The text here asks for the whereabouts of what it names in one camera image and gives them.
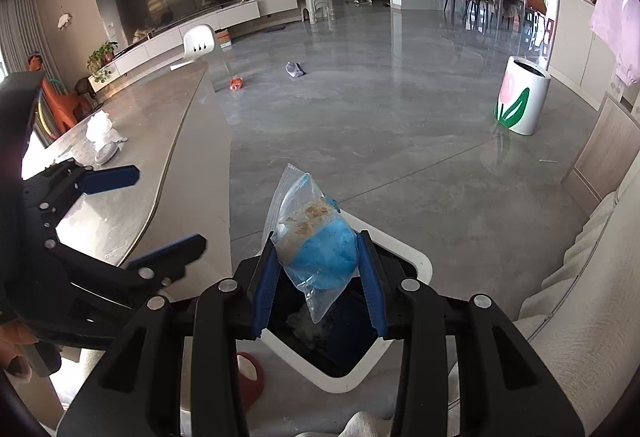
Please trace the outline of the person's left hand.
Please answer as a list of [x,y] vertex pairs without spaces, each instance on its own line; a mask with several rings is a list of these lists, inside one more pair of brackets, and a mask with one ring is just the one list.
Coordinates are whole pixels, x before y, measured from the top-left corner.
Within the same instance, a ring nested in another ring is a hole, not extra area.
[[38,343],[39,339],[30,333],[20,321],[11,321],[0,327],[0,362],[3,371],[21,381],[29,381],[32,376],[24,355],[24,348]]

